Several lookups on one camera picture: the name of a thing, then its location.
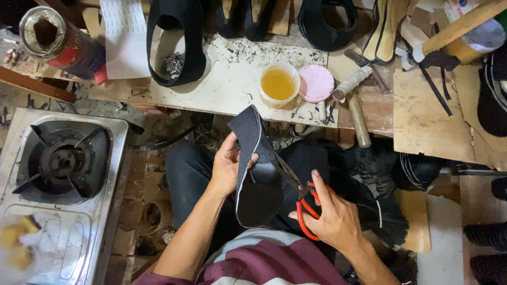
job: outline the plastic bag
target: plastic bag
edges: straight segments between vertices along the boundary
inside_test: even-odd
[[[0,219],[0,276],[2,284],[25,282],[40,272],[40,227],[30,216],[10,215]]]

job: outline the gas stove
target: gas stove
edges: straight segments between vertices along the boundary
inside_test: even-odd
[[[131,125],[17,108],[0,156],[0,217],[32,215],[45,254],[27,283],[102,284],[121,209]]]

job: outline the person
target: person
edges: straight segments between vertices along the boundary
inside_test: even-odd
[[[168,153],[166,172],[177,231],[153,272],[145,272],[133,284],[346,284],[318,244],[302,234],[295,211],[298,193],[287,183],[282,183],[282,210],[270,225],[244,229],[238,224],[231,195],[240,152],[236,140],[231,132],[214,157],[190,144]],[[341,252],[363,284],[400,284],[362,236],[356,206],[326,189],[327,150],[301,140],[279,155],[301,181],[315,183],[322,214],[316,220],[304,213],[308,229]],[[253,154],[248,166],[258,158]]]

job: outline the maroon shirt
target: maroon shirt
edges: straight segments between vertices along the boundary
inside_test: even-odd
[[[133,284],[345,285],[345,281],[308,239],[279,230],[254,228],[213,254],[197,280],[145,273]]]

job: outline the glue can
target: glue can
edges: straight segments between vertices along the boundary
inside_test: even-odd
[[[82,79],[105,64],[105,48],[54,9],[38,6],[19,23],[20,37],[33,57]]]

